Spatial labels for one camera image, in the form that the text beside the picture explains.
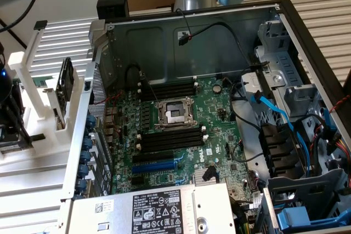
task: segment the cpu socket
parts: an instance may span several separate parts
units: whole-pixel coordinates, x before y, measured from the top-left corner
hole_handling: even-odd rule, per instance
[[[158,124],[155,124],[155,129],[169,130],[197,125],[193,116],[193,103],[194,100],[189,97],[156,103]]]

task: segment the open computer chassis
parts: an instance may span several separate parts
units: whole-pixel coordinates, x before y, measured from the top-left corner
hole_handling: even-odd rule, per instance
[[[228,24],[248,60],[221,26],[179,46],[190,30],[178,13],[93,22],[94,56],[86,70],[77,115],[81,122],[75,125],[61,197],[61,218],[70,220],[63,220],[61,228],[70,233],[163,231],[161,222],[166,224],[171,214],[163,210],[167,199],[175,204],[173,219],[179,220],[169,233],[351,231],[339,224],[351,204],[346,156],[321,140],[315,169],[296,136],[309,147],[321,120],[348,148],[350,102],[328,114],[348,92],[292,3],[184,13],[192,32],[218,21]],[[232,93],[235,81],[243,95]],[[84,125],[87,115],[96,124]],[[258,124],[260,132],[237,116]],[[96,189],[104,197],[91,199],[81,188],[86,172],[78,146],[92,130],[102,138],[101,174],[109,176]],[[251,161],[237,161],[262,152]],[[154,207],[150,196],[157,197]],[[154,220],[158,209],[162,215]]]

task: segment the power supply label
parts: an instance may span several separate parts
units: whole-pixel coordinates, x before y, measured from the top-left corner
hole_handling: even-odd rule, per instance
[[[132,234],[182,234],[180,190],[133,196]]]

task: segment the green circuit board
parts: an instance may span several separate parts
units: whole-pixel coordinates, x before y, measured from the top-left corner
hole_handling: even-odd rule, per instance
[[[150,112],[149,130],[147,133],[157,133],[154,124],[158,122],[158,109],[155,101],[140,102],[135,93],[129,92],[122,96],[116,105],[108,105],[115,114],[115,123],[127,128],[123,133],[123,143],[118,136],[112,137],[112,153],[114,156],[114,174],[112,177],[111,193],[126,193],[147,189],[148,187],[162,187],[167,185],[183,185],[194,182],[194,173],[199,169],[207,169],[215,165],[219,173],[220,182],[227,183],[228,190],[236,199],[250,199],[249,187],[243,187],[243,180],[247,179],[248,171],[244,163],[238,163],[228,158],[225,150],[226,144],[230,150],[239,142],[240,134],[236,122],[229,120],[229,88],[222,88],[222,92],[215,94],[213,86],[222,85],[221,80],[215,78],[198,79],[199,90],[194,99],[193,113],[197,126],[206,127],[208,140],[205,145],[198,147],[174,150],[175,158],[179,161],[177,170],[166,170],[153,173],[144,173],[144,185],[132,186],[132,156],[138,154],[135,148],[137,130],[143,129],[143,111]],[[226,112],[224,118],[219,111]],[[243,152],[237,152],[239,158],[245,158]]]

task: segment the chip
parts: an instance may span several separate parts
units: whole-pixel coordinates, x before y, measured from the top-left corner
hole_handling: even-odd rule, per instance
[[[231,164],[231,165],[230,165],[230,170],[231,170],[231,171],[237,171],[236,164]]]

